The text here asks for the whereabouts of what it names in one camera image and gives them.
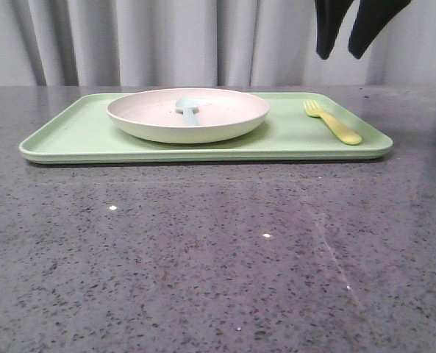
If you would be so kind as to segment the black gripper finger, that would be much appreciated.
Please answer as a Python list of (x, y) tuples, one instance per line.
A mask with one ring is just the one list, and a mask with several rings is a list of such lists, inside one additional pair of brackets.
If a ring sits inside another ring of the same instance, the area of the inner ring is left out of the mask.
[(377, 35), (411, 0), (362, 0), (349, 38), (348, 49), (360, 59)]
[(353, 0), (315, 0), (317, 24), (316, 53), (327, 60), (337, 39), (340, 26)]

